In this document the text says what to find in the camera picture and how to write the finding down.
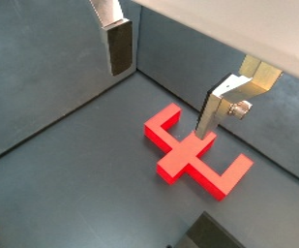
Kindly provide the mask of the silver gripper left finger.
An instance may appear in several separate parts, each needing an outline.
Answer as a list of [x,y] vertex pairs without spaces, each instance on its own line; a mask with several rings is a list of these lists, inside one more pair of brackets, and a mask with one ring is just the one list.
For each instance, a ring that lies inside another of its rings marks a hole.
[[123,15],[118,0],[90,0],[107,47],[110,73],[122,74],[133,65],[133,21]]

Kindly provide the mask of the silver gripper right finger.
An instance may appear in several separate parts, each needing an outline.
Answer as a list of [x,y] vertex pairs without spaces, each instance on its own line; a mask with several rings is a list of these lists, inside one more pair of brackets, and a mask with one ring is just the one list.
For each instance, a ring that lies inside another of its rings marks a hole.
[[253,105],[249,100],[267,93],[282,70],[251,55],[246,55],[238,74],[229,74],[209,90],[195,126],[203,140],[227,116],[242,119]]

